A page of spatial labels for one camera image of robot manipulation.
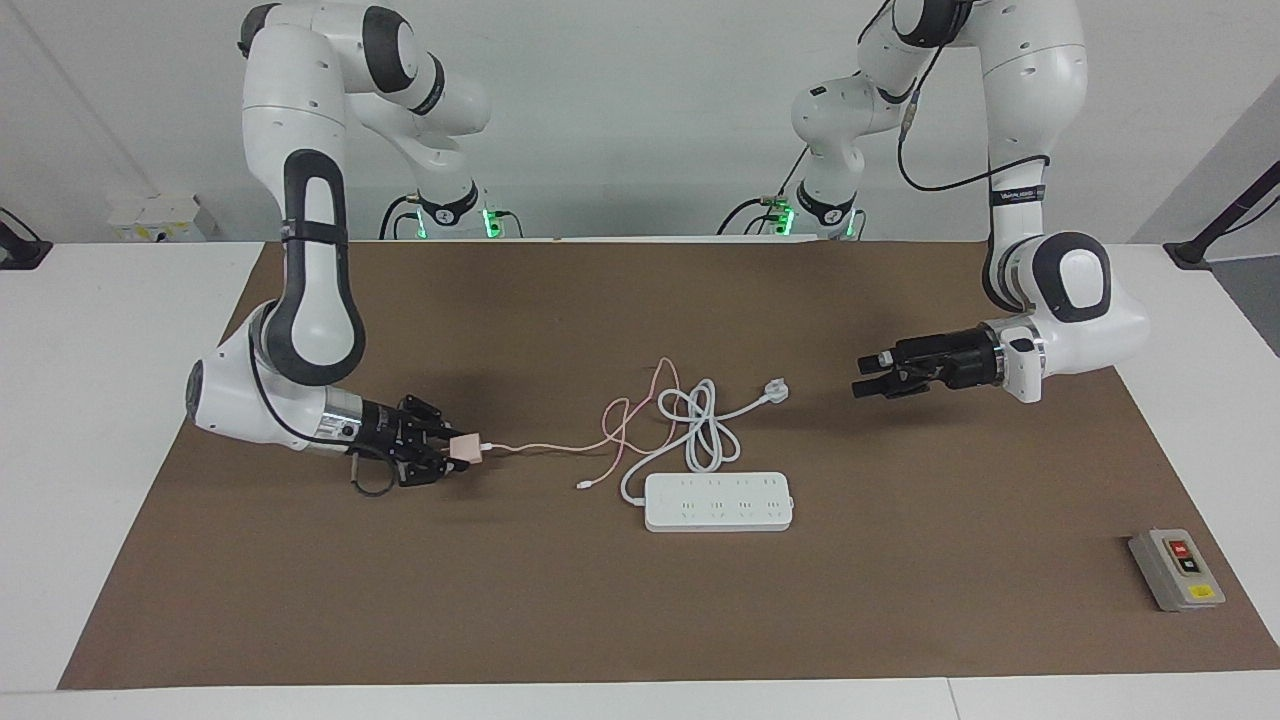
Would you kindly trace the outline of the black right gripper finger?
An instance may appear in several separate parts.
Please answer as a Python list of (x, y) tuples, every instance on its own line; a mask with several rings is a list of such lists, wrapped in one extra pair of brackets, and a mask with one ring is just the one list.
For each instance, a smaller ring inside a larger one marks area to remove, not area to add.
[(448, 442), (463, 434), (443, 418), (439, 407), (413, 395), (406, 395), (399, 401), (399, 414), (401, 434), (406, 438), (413, 437), (422, 443), (430, 439)]
[(467, 471), (471, 462), (445, 456), (422, 457), (416, 462), (398, 462), (398, 487), (430, 486), (451, 473)]

